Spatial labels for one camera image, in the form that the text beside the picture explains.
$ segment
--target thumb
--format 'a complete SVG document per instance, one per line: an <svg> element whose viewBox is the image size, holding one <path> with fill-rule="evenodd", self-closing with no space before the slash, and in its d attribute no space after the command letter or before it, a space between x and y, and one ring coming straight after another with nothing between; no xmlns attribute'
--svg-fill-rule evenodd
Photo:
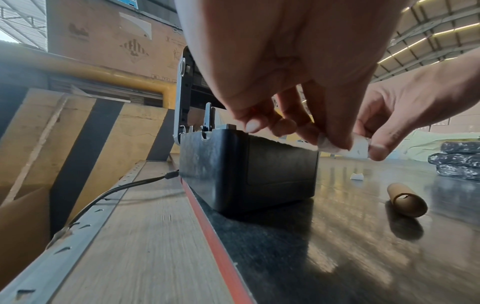
<svg viewBox="0 0 480 304"><path fill-rule="evenodd" d="M410 119L394 111L387 122L371 137L368 156L375 161L386 159L414 129Z"/></svg>

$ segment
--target yellow pipe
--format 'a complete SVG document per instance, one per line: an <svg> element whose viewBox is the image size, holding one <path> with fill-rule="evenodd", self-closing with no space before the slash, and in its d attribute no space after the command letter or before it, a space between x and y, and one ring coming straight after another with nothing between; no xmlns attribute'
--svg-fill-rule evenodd
<svg viewBox="0 0 480 304"><path fill-rule="evenodd" d="M86 64L72 58L37 51L11 43L0 43L0 61L131 89L162 93L163 107L167 109L175 108L176 85L173 83L121 70Z"/></svg>

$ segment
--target black table surface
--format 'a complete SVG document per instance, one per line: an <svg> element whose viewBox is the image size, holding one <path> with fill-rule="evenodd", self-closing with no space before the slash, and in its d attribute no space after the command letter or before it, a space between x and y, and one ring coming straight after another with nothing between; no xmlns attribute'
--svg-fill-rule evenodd
<svg viewBox="0 0 480 304"><path fill-rule="evenodd" d="M427 214L393 212L394 182ZM235 219L197 200L258 303L438 304L480 303L479 196L423 162L320 158L310 200Z"/></svg>

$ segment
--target hand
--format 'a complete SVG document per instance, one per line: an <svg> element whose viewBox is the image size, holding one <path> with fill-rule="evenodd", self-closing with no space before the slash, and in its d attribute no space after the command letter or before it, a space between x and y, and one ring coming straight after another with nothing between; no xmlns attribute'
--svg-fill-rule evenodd
<svg viewBox="0 0 480 304"><path fill-rule="evenodd" d="M349 149L362 97L406 0L175 0L188 47L247 132L320 132ZM301 105L301 84L314 123ZM285 118L271 100L277 95Z"/></svg>
<svg viewBox="0 0 480 304"><path fill-rule="evenodd" d="M480 100L480 49L370 84L353 131L384 160L413 130L448 119Z"/></svg>

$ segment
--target black cable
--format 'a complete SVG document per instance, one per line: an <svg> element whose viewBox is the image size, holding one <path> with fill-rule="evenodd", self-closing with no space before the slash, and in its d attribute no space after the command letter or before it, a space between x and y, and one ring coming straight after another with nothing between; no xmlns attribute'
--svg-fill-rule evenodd
<svg viewBox="0 0 480 304"><path fill-rule="evenodd" d="M112 193L119 192L119 191L122 191L122 190L125 190L125 189L128 189L128 188L132 188L132 187L136 187L136 186L151 184L151 183L154 183L154 182L162 180L162 179L175 178L178 175L179 175L179 171L176 170L176 171L169 172L169 173L167 173L163 176L138 180L138 181L135 181L135 182L131 182L131 183L128 183L128 184L123 184L123 185L120 185L118 187L112 188L112 189L102 193L101 195L99 195L96 199L91 201L91 203L89 203L82 210L80 210L80 212L77 213L75 215L75 217L70 221L68 226L71 226L73 223L77 222L93 205L95 205L96 203L98 203L99 201L106 198L107 196L109 196Z"/></svg>

